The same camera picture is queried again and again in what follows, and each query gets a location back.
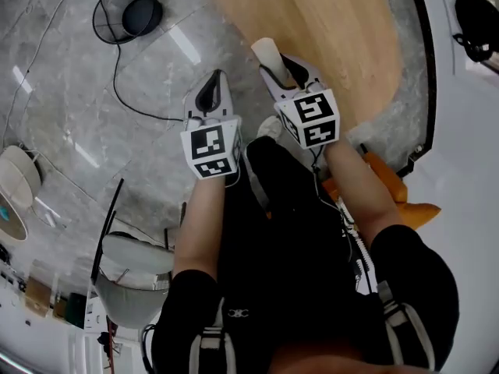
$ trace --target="black bag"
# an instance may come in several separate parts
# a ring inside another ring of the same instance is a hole
[[[456,0],[462,34],[454,39],[474,62],[487,61],[499,51],[499,10],[487,0]]]

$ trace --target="forearm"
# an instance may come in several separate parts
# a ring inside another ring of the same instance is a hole
[[[217,279],[224,201],[225,177],[196,182],[175,245],[174,275],[194,269]]]
[[[329,144],[324,156],[343,202],[368,247],[383,228],[402,224],[387,188],[346,139]]]

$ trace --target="person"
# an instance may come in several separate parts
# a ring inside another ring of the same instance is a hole
[[[416,329],[408,319],[395,324],[405,322],[393,342],[386,304],[377,293],[356,292],[341,214],[312,171],[277,144],[280,131],[278,119],[269,118],[246,148],[271,219],[252,192],[242,158],[237,176],[196,182],[152,340],[155,372],[193,372],[193,341],[213,326],[222,299],[239,374],[440,370],[459,315],[451,271],[403,224],[389,192],[348,141],[328,144],[327,166],[377,282],[389,286],[399,311],[407,308],[402,318],[409,310],[417,317],[411,321]],[[199,372],[225,373],[214,364],[203,360]]]

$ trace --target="white shoe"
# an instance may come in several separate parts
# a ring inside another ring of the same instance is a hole
[[[282,134],[282,123],[279,117],[270,116],[265,119],[258,128],[257,138],[269,136],[275,141],[278,141]]]

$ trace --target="marble floor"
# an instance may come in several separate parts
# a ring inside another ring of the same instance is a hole
[[[0,0],[0,129],[18,78],[59,1]],[[115,99],[111,80],[117,50],[94,35],[91,17],[97,1],[65,0],[61,5],[27,74],[32,90],[19,89],[5,136],[6,146],[23,143],[64,174],[38,159],[43,175],[39,200],[23,212],[29,238],[22,245],[7,245],[19,275],[58,281],[63,293],[87,289],[97,237],[120,178],[125,184],[116,229],[159,243],[164,228],[175,232],[180,206],[194,183],[180,144],[182,124],[139,116]],[[165,6],[161,25],[122,47],[120,94],[140,110],[182,118],[189,89],[207,72],[223,69],[244,121],[243,138],[251,140],[272,113],[272,101],[250,47],[214,0],[160,1]],[[353,129],[350,137],[399,169],[426,138],[428,82],[414,1],[389,2],[402,48],[402,82],[386,111]],[[310,159],[287,135],[283,143],[304,162]],[[54,228],[44,219],[47,209],[55,212]],[[122,270],[110,262],[103,265],[112,275]]]

